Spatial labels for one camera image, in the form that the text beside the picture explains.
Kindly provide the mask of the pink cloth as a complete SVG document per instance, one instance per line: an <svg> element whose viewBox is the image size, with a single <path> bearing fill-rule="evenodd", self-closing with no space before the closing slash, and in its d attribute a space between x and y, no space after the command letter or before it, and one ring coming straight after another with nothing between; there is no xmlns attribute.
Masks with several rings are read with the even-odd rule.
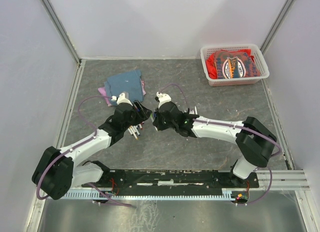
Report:
<svg viewBox="0 0 320 232"><path fill-rule="evenodd" d="M142 94L143 94L143 97L145 96L146 94L146 91L145 91L145 82L143 80L141 80L141 89L142 89ZM109 98L107 98L107 93L106 93L106 90L104 87L100 87L97 89L99 91L99 93L102 95L102 96L105 96L105 101L107 103L107 105L109 107L113 106L113 104L111 104Z"/></svg>

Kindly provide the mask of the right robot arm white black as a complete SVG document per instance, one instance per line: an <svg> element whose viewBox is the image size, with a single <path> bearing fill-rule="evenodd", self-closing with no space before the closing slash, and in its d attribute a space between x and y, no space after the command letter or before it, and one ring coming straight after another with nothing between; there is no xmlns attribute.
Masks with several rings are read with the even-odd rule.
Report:
<svg viewBox="0 0 320 232"><path fill-rule="evenodd" d="M151 118L158 131L173 129L183 137L213 138L237 145L242 155L228 178L234 187L241 187L255 169L267 167L270 158L282 151L277 138L254 117L245 121L213 120L195 111L183 112L173 102L166 102Z"/></svg>

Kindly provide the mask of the blue cloth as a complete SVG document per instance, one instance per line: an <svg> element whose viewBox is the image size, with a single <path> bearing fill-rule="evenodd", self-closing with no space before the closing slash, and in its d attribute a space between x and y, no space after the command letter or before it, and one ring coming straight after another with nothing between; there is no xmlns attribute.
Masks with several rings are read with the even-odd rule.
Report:
<svg viewBox="0 0 320 232"><path fill-rule="evenodd" d="M131 102L142 102L144 99L140 70L110 76L104 82L104 88L108 97L118 97L122 92L127 92Z"/></svg>

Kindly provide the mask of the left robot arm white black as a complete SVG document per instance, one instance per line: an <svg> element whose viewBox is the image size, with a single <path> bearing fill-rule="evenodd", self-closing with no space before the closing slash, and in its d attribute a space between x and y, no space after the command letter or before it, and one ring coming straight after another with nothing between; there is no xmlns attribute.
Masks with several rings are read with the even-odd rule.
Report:
<svg viewBox="0 0 320 232"><path fill-rule="evenodd" d="M95 153L116 144L131 126L140 125L151 114L152 111L139 101L121 102L116 106L114 114L94 129L91 135L66 147L48 147L31 177L36 185L37 198L44 200L50 197L57 200L71 187L90 182L99 187L107 186L110 174L99 165L78 165Z"/></svg>

